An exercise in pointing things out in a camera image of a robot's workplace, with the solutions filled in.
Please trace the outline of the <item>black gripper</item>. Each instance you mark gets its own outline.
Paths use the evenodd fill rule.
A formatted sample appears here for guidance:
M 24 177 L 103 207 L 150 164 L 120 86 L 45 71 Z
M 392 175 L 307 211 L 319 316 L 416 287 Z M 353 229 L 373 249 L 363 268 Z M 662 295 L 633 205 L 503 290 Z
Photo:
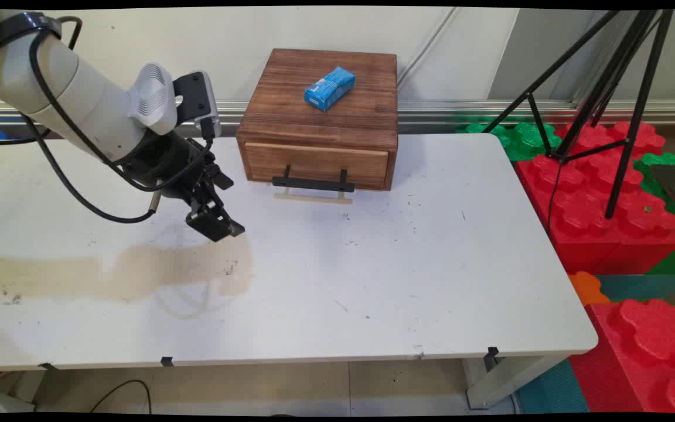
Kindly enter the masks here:
M 181 137 L 172 131 L 166 135 L 146 136 L 129 156 L 121 160 L 121 170 L 147 187 L 154 188 L 182 172 L 203 152 L 204 146 L 194 139 Z M 226 237 L 238 237 L 246 228 L 231 219 L 223 201 L 215 192 L 230 189 L 234 182 L 220 170 L 215 155 L 209 151 L 189 171 L 161 190 L 166 198 L 179 199 L 190 206 L 185 222 L 212 242 Z

